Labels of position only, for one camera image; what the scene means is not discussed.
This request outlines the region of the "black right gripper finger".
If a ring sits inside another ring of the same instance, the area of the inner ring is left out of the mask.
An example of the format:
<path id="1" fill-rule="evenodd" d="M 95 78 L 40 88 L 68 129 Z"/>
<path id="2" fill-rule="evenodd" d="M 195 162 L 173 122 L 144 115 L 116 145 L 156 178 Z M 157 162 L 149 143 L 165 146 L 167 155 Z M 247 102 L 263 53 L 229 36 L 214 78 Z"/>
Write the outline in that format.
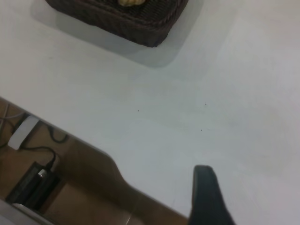
<path id="1" fill-rule="evenodd" d="M 197 165 L 193 174 L 190 225 L 234 225 L 212 167 Z"/>

